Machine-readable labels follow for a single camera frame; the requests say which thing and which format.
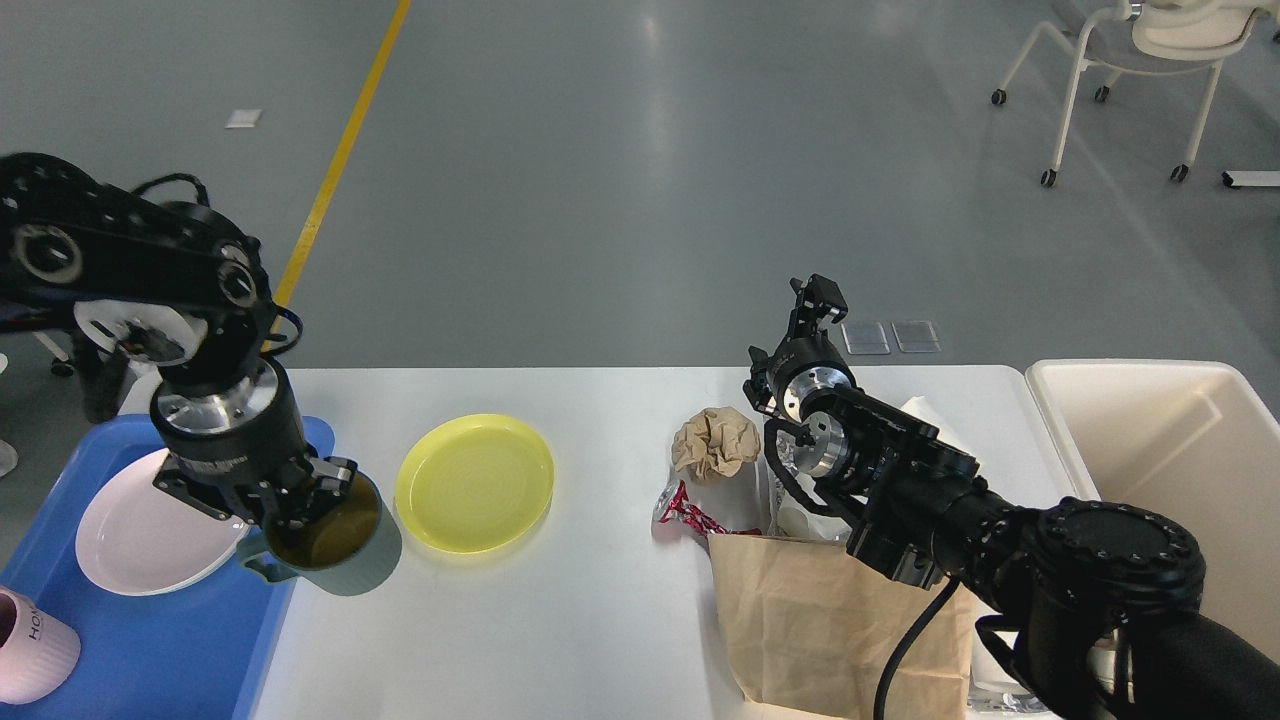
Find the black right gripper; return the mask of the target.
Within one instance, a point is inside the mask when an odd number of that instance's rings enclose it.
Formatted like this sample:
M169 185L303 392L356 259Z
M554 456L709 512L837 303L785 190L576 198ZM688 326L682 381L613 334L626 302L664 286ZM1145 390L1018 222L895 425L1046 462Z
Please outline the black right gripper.
M854 388L856 382L823 325L836 325L849 314L849 305L832 279L812 274L806 281L790 279L795 305L788 316L788 340L773 351L751 346L749 378L742 384L748 404L758 413L778 419L800 419L805 398L837 386Z

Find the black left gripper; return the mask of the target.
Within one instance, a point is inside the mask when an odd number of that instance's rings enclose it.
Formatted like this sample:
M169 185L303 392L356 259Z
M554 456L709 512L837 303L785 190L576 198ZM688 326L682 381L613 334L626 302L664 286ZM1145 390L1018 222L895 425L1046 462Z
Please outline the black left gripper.
M343 503L358 464L317 457L285 369L259 360L220 392L160 370L150 418L169 451L154 479L163 493L218 520L298 530Z

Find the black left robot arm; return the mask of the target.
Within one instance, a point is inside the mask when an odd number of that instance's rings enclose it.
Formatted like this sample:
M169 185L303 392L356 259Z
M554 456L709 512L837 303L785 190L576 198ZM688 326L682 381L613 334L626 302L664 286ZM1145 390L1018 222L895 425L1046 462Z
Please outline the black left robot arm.
M63 329L84 413L109 419L131 365L160 383L150 418L169 456L161 492L225 520L298 530L349 497L356 465L305 439L278 356L303 325L273 300L260 242L211 209L151 202L41 152L3 159L3 331Z

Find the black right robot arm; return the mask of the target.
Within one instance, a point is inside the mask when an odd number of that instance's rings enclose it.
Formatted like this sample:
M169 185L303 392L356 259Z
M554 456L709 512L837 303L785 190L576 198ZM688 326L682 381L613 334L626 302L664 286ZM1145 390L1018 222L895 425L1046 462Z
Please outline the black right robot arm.
M960 587L995 661L1065 719L1275 719L1277 665L1204 616L1207 562L1179 523L1129 503L1010 503L936 427L865 392L829 341L838 286L792 279L778 346L750 347L749 404L786 492L850 528L847 553L938 600L913 623L877 685L883 717L899 665Z

